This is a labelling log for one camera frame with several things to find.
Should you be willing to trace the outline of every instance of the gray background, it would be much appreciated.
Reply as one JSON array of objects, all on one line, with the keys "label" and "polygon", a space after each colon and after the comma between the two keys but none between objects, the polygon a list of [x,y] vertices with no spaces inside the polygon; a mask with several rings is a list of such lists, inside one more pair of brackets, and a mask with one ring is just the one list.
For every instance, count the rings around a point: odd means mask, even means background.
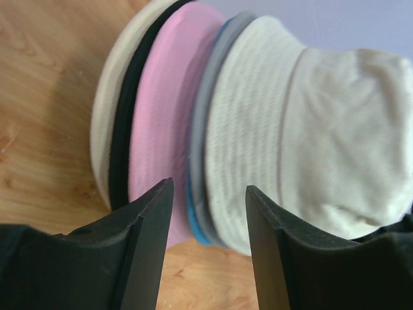
[{"label": "gray background", "polygon": [[242,10],[279,18],[302,42],[378,48],[413,59],[413,0],[202,0],[228,18]]}]

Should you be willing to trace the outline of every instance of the wooden table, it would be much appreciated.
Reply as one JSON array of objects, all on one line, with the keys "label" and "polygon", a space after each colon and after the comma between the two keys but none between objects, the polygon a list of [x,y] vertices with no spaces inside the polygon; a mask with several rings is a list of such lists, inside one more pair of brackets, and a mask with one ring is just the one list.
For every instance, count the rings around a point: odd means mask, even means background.
[{"label": "wooden table", "polygon": [[[144,0],[0,0],[0,222],[69,233],[108,214],[89,160],[103,63]],[[166,252],[157,309],[257,309],[250,258]]]}]

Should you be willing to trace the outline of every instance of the blue cloth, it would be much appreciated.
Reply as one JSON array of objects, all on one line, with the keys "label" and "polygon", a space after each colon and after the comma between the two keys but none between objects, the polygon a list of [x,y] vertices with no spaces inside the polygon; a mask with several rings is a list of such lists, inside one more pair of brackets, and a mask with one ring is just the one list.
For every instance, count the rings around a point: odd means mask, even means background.
[{"label": "blue cloth", "polygon": [[[217,43],[217,40],[223,33],[224,29],[228,26],[228,23],[231,21],[229,19],[222,27],[219,29],[217,36],[212,43],[212,48]],[[211,241],[205,236],[202,228],[199,226],[198,219],[196,217],[195,208],[194,208],[194,201],[192,199],[192,189],[191,189],[191,177],[189,173],[189,164],[186,161],[186,207],[188,211],[188,220],[189,226],[191,227],[192,234],[194,234],[195,239],[202,245],[212,245]]]}]

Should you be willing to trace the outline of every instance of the black object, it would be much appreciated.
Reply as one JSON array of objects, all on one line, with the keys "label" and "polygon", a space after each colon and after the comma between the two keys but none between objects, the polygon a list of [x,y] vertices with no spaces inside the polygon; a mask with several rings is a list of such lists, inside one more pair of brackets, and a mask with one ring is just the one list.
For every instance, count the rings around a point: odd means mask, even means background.
[{"label": "black object", "polygon": [[69,235],[0,225],[0,309],[153,310],[174,185]]},{"label": "black object", "polygon": [[168,18],[193,0],[178,0],[170,5],[149,27],[136,49],[123,78],[117,102],[109,158],[109,198],[112,210],[129,203],[129,149],[134,120],[136,94],[146,60],[158,32]]},{"label": "black object", "polygon": [[413,217],[358,240],[321,231],[247,188],[260,310],[413,309]]}]

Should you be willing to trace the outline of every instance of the wooden surface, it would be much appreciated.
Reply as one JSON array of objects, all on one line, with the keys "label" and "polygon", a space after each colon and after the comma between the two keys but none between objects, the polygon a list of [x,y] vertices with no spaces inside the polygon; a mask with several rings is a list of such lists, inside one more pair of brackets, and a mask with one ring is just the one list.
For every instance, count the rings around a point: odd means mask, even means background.
[{"label": "wooden surface", "polygon": [[[0,0],[0,222],[69,233],[107,214],[89,161],[97,80],[145,0]],[[166,252],[157,309],[257,309],[250,258]]]}]

